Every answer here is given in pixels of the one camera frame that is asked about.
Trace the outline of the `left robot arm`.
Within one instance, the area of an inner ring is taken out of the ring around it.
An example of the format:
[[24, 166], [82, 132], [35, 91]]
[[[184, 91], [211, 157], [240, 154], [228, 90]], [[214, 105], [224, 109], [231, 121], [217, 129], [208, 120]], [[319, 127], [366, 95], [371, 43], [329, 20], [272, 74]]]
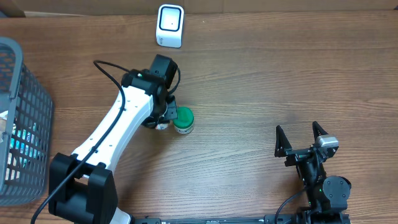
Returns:
[[180, 76], [170, 58], [156, 55], [149, 69], [124, 70], [118, 96], [89, 138], [50, 163], [49, 213], [73, 223], [134, 223], [118, 207], [114, 171], [139, 126], [154, 129], [177, 118], [172, 85]]

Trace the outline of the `green lid jar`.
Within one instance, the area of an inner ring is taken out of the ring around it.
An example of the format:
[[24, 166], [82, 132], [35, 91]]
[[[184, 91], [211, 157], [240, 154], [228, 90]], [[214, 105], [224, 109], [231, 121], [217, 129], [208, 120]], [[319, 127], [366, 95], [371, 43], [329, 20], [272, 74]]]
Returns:
[[189, 134], [194, 129], [194, 114], [190, 108], [177, 108], [178, 118], [173, 120], [175, 130], [180, 134]]

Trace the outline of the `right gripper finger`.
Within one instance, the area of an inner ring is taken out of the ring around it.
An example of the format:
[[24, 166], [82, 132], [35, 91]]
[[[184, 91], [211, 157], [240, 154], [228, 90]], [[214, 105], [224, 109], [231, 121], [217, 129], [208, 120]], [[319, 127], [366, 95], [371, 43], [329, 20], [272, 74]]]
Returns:
[[276, 142], [275, 142], [275, 157], [285, 157], [288, 151], [292, 150], [292, 146], [280, 125], [276, 126]]
[[318, 124], [317, 121], [312, 123], [312, 130], [314, 135], [314, 140], [316, 140], [319, 136], [328, 135], [328, 133]]

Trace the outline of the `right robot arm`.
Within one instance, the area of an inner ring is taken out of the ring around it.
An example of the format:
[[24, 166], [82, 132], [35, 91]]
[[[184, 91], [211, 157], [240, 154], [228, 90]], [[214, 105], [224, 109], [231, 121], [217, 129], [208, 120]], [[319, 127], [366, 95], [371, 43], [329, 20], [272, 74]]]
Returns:
[[[312, 123], [314, 143], [305, 149], [293, 149], [284, 130], [277, 126], [275, 157], [284, 157], [285, 166], [294, 166], [303, 182], [303, 189], [285, 200], [277, 209], [274, 223], [350, 223], [348, 208], [351, 182], [342, 177], [327, 176], [323, 163], [339, 148], [339, 140], [328, 134], [316, 121]], [[305, 193], [307, 207], [300, 207], [293, 215], [282, 218], [280, 212], [293, 199]]]

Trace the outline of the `orange snack packet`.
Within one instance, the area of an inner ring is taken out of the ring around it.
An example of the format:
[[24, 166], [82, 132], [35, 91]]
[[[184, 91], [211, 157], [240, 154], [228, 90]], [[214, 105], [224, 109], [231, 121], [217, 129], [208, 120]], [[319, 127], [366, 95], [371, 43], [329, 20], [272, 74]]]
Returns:
[[169, 127], [169, 123], [160, 123], [155, 128], [156, 130], [165, 130]]

